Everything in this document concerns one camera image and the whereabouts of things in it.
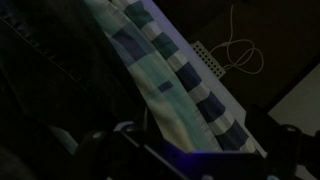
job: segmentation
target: fabric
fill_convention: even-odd
[[[120,54],[164,138],[187,152],[219,150],[181,82],[140,30],[109,1],[85,2]]]
[[[46,125],[80,140],[145,110],[82,0],[0,0],[0,42],[0,143],[38,179],[61,179],[71,158]]]
[[[188,57],[159,28],[150,13],[144,9],[143,3],[139,0],[113,0],[112,3],[125,12],[167,60],[209,123],[223,150],[255,152],[253,143],[238,121],[202,82]]]
[[[0,15],[0,70],[26,116],[79,140],[143,114],[141,93],[83,1],[1,0]]]

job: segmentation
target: folded fabric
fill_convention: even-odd
[[[109,1],[84,2],[121,56],[165,139],[186,152],[220,150],[181,82],[140,30]]]
[[[164,33],[140,0],[112,0],[141,29],[176,73],[208,122],[223,150],[255,152],[249,136],[232,114],[202,82],[193,66],[171,38]]]

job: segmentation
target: cord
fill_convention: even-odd
[[[247,74],[259,74],[259,73],[262,71],[263,67],[264,67],[264,57],[263,57],[262,52],[255,47],[253,41],[251,41],[251,40],[248,40],[248,39],[239,39],[239,40],[232,41],[232,39],[233,39],[233,5],[231,6],[231,10],[230,10],[230,29],[231,29],[231,30],[230,30],[231,32],[230,32],[229,41],[228,41],[228,42],[223,42],[223,43],[221,43],[220,45],[212,48],[211,51],[210,51],[210,54],[211,54],[214,50],[216,50],[216,49],[218,49],[218,48],[220,48],[220,47],[226,47],[226,48],[227,48],[227,57],[228,57],[228,60],[229,60],[230,63],[231,63],[231,64],[228,64],[228,65],[226,65],[226,66],[223,67],[226,71],[227,71],[227,70],[230,70],[230,69],[232,69],[232,68],[236,68],[236,69],[238,69],[238,70],[240,70],[240,71],[242,71],[242,72],[244,72],[244,73],[247,73]],[[238,58],[238,60],[233,61],[233,60],[231,59],[231,57],[230,57],[230,46],[231,46],[232,44],[239,43],[239,42],[248,42],[248,43],[250,43],[250,44],[252,45],[252,47],[251,47],[250,49],[248,49],[246,52],[244,52],[244,53],[241,55],[241,57]],[[257,71],[253,71],[253,72],[252,72],[252,71],[247,71],[247,70],[241,68],[240,66],[245,65],[245,64],[252,58],[254,52],[258,52],[258,53],[260,54],[260,57],[261,57],[261,67],[260,67]],[[248,53],[250,53],[249,57],[243,61],[243,58],[244,58]]]

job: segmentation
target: blue and white checkered fabric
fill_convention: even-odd
[[[84,2],[135,80],[165,139],[186,152],[221,150],[176,74],[140,29],[108,0]],[[161,51],[172,53],[166,46]]]
[[[112,3],[140,28],[166,59],[196,103],[222,149],[255,152],[253,143],[237,120],[202,82],[188,57],[184,56],[169,36],[159,28],[143,3],[140,0],[112,0]]]

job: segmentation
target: dark cloth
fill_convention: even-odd
[[[80,140],[144,110],[81,0],[0,0],[0,143],[39,179],[59,179],[70,159],[46,125]]]
[[[0,70],[24,114],[78,136],[144,110],[81,0],[1,0],[0,14]]]

